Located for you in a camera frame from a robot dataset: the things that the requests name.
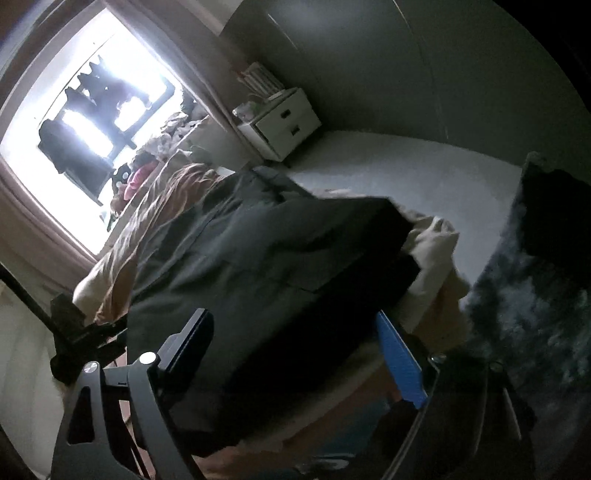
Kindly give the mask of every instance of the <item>bedside table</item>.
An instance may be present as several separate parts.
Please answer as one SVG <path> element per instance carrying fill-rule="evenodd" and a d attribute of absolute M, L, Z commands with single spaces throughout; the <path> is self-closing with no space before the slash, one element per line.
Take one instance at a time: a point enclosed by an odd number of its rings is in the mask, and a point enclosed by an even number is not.
<path fill-rule="evenodd" d="M 304 90 L 292 88 L 270 101 L 238 129 L 267 160 L 283 161 L 322 123 Z"/>

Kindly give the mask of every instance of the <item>dark rug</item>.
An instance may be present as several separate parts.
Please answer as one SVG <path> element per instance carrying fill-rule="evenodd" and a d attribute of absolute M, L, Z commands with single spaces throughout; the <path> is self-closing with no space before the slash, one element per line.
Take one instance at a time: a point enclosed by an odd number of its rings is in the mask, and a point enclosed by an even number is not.
<path fill-rule="evenodd" d="M 501 360 L 534 409 L 539 478 L 552 475 L 591 420 L 590 295 L 591 187 L 545 172 L 544 159 L 530 154 L 465 310 L 469 349 Z"/>

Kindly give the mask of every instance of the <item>window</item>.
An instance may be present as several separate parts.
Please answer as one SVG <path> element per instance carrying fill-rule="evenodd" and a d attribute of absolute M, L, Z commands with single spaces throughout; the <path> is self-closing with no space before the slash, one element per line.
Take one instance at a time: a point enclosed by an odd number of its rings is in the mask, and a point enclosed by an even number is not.
<path fill-rule="evenodd" d="M 99 206 L 80 190 L 37 147 L 38 130 L 46 119 L 62 115 L 88 147 L 101 157 L 108 157 L 116 145 L 101 128 L 80 112 L 64 110 L 64 89 L 80 85 L 79 73 L 90 73 L 89 62 L 97 63 L 99 55 L 113 74 L 146 92 L 150 102 L 156 101 L 174 86 L 174 95 L 166 100 L 151 117 L 134 132 L 131 140 L 137 147 L 143 145 L 173 113 L 180 111 L 182 88 L 178 81 L 158 63 L 145 47 L 107 10 L 88 22 L 51 59 L 25 100 L 14 115 L 0 144 L 0 153 L 18 175 L 24 186 L 73 236 L 93 253 L 103 247 L 108 232 L 105 216 L 109 216 L 109 203 L 113 190 L 108 180 L 98 196 Z M 141 100 L 125 102 L 115 119 L 115 125 L 127 130 L 145 113 Z M 124 145 L 111 158 L 114 168 L 133 158 L 135 149 Z"/>

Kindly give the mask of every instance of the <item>gray wall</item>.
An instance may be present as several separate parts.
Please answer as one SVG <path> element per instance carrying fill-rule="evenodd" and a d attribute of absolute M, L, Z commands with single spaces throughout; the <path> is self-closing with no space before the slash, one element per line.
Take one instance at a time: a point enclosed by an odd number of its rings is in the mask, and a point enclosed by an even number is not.
<path fill-rule="evenodd" d="M 591 177 L 591 115 L 492 0 L 244 0 L 222 37 L 301 86 L 325 124 L 445 142 Z"/>

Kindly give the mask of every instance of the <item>white drawer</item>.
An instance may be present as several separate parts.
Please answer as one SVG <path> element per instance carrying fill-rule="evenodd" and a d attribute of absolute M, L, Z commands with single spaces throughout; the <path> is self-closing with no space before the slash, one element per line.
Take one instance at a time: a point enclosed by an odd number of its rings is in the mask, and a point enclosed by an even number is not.
<path fill-rule="evenodd" d="M 269 140 L 269 145 L 275 150 L 281 160 L 302 143 L 322 123 L 311 108 Z"/>
<path fill-rule="evenodd" d="M 293 95 L 277 105 L 271 112 L 261 118 L 256 127 L 270 140 L 293 124 L 294 119 L 301 117 L 307 110 L 312 110 L 310 102 L 303 90 L 298 89 Z"/>

